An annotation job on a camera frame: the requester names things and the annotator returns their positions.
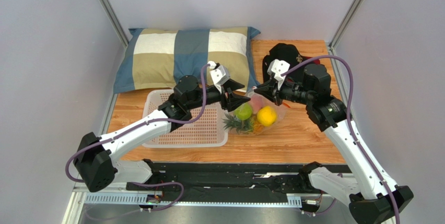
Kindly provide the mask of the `clear zip top bag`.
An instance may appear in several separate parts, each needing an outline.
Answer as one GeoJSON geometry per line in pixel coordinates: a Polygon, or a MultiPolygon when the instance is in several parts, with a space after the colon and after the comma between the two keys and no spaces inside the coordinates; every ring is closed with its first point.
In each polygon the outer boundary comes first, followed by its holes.
{"type": "Polygon", "coordinates": [[[233,135],[259,135],[282,121],[289,105],[279,106],[254,92],[255,87],[245,94],[250,101],[242,104],[223,117],[224,129],[233,135]]]}

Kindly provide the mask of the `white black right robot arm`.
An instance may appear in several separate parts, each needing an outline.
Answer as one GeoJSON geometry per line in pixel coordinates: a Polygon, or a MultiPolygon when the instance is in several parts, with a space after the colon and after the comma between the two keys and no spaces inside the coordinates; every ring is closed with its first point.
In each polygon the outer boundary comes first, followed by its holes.
{"type": "Polygon", "coordinates": [[[396,223],[413,192],[398,185],[370,153],[346,105],[331,94],[325,66],[304,66],[296,81],[285,76],[288,70],[285,61],[272,61],[267,69],[269,80],[255,92],[276,105],[283,101],[304,104],[309,119],[332,141],[354,175],[354,180],[348,180],[312,162],[299,170],[301,189],[328,193],[348,207],[357,223],[396,223]]]}

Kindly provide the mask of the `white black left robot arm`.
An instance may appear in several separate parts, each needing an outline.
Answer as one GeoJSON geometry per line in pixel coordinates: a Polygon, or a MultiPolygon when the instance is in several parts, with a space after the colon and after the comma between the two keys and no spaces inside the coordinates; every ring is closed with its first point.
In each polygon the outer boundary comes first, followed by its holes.
{"type": "Polygon", "coordinates": [[[147,182],[152,170],[144,161],[120,163],[121,157],[141,144],[190,124],[193,109],[219,103],[231,112],[250,101],[249,97],[235,93],[243,85],[229,79],[220,88],[199,85],[195,76],[184,76],[173,93],[157,110],[141,120],[110,134],[84,135],[77,152],[69,159],[90,192],[98,192],[112,183],[147,182]]]}

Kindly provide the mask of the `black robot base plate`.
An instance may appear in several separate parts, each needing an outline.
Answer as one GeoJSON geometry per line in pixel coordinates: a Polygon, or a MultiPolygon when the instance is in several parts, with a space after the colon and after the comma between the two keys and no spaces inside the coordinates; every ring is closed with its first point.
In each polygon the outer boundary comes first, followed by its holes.
{"type": "Polygon", "coordinates": [[[179,196],[179,183],[182,202],[283,203],[287,194],[322,193],[304,185],[302,164],[145,162],[154,171],[146,186],[128,182],[126,189],[148,191],[153,185],[166,201],[179,196]]]}

